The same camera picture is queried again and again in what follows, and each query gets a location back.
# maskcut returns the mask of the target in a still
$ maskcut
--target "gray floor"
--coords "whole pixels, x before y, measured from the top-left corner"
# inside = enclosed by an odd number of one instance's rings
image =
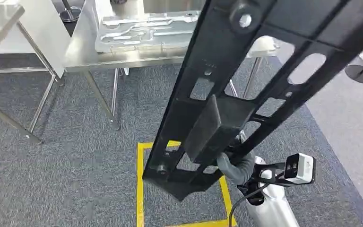
[[[275,74],[275,61],[264,62],[254,90]],[[136,145],[154,140],[179,67],[131,69],[120,80],[120,131],[78,74],[67,75],[64,87],[54,86],[36,128],[42,146],[0,121],[0,226],[136,226]],[[247,60],[234,77],[240,91],[251,67]],[[113,70],[93,74],[109,98]],[[46,73],[0,75],[0,108],[27,124],[48,80]],[[363,226],[363,200],[306,107],[255,152],[268,162],[296,152],[317,158],[316,183],[286,190],[302,227]],[[240,195],[228,185],[236,201]],[[146,183],[144,189],[147,227],[226,218],[218,184],[182,203]],[[235,216],[239,226],[252,226],[243,206]]]

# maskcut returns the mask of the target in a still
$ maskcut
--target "yellow floor tape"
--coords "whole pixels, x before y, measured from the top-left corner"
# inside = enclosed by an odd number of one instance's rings
[[[137,227],[144,227],[144,187],[143,187],[143,171],[144,171],[144,150],[152,148],[154,143],[138,143],[137,144]],[[175,147],[180,145],[180,142],[169,141],[168,147]],[[225,176],[219,179],[220,187],[222,190],[223,201],[225,203],[226,214],[229,216],[232,209],[232,202],[230,200],[229,189]],[[232,225],[237,226],[236,220],[232,217]],[[228,219],[207,221],[192,224],[183,224],[177,226],[167,227],[227,227]]]

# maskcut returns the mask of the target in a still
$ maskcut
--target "black metal frame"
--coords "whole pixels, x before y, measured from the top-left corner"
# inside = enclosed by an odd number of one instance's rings
[[[239,25],[244,14],[252,18],[248,27]],[[264,35],[293,44],[293,55],[255,99],[226,95],[229,79],[254,41]],[[203,171],[215,165],[218,154],[225,151],[247,122],[259,122],[261,126],[233,150],[232,162],[260,144],[362,50],[361,0],[207,0],[143,179],[179,200],[192,192],[205,191],[222,173]],[[325,55],[324,64],[303,84],[290,84],[289,75],[313,53]],[[190,98],[198,78],[213,82],[205,101]],[[285,102],[270,117],[257,114],[268,98]],[[177,151],[165,150],[169,140],[181,141]],[[200,164],[196,171],[176,168],[185,152],[192,162]]]

